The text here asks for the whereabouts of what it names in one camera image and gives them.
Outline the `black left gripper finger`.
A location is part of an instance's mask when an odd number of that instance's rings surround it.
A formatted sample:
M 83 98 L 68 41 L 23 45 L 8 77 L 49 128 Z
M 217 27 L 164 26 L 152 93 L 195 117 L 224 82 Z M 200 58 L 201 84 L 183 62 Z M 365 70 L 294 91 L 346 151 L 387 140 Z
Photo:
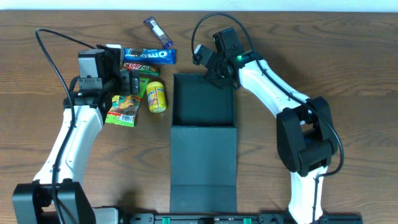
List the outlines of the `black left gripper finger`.
M 128 96 L 132 94 L 131 87 L 131 73 L 129 70 L 120 70 L 119 76 L 121 78 L 120 95 Z
M 139 94 L 139 71 L 138 70 L 131 70 L 131 93 Z

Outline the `blue Oreo cookie pack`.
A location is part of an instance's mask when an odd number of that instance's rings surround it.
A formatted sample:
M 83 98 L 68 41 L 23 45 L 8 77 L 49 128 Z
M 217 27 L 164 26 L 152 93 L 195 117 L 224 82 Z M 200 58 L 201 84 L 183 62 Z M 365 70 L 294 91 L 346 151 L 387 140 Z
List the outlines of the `blue Oreo cookie pack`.
M 124 49 L 124 63 L 175 64 L 175 49 Z

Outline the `green gummy candy bag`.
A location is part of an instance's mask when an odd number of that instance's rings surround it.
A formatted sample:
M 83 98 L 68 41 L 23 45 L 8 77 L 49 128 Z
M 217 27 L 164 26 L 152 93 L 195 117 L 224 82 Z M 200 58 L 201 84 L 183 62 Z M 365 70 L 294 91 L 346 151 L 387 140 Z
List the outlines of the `green gummy candy bag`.
M 129 96 L 116 95 L 106 116 L 106 123 L 134 127 L 136 115 L 149 83 L 148 78 L 140 78 L 139 93 Z

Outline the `dark green box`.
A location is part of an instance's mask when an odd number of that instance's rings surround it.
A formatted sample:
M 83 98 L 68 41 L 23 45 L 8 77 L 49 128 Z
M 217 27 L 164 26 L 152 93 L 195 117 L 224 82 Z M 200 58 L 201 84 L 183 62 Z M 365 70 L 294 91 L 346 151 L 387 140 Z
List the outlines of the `dark green box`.
M 237 211 L 237 135 L 234 88 L 174 75 L 170 212 Z

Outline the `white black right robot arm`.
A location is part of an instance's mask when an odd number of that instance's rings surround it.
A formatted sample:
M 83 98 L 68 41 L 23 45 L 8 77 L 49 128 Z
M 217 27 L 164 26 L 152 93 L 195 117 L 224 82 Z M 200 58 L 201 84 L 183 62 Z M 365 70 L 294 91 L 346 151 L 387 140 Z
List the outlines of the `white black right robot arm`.
M 233 28 L 214 34 L 213 40 L 216 50 L 204 45 L 192 49 L 193 62 L 207 69 L 205 79 L 212 85 L 243 87 L 274 115 L 277 151 L 290 171 L 288 214 L 295 223 L 318 223 L 323 217 L 323 179 L 341 146 L 328 103 L 292 88 L 260 53 L 244 50 Z

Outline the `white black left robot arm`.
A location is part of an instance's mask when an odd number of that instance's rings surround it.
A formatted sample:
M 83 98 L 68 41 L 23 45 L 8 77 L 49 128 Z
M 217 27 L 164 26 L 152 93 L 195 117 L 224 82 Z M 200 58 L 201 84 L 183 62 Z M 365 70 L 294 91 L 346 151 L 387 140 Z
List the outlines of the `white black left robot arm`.
M 118 210 L 93 208 L 82 187 L 93 143 L 114 96 L 139 92 L 139 75 L 122 68 L 124 47 L 98 45 L 78 54 L 80 74 L 67 88 L 61 130 L 48 159 L 12 202 L 18 223 L 117 223 Z

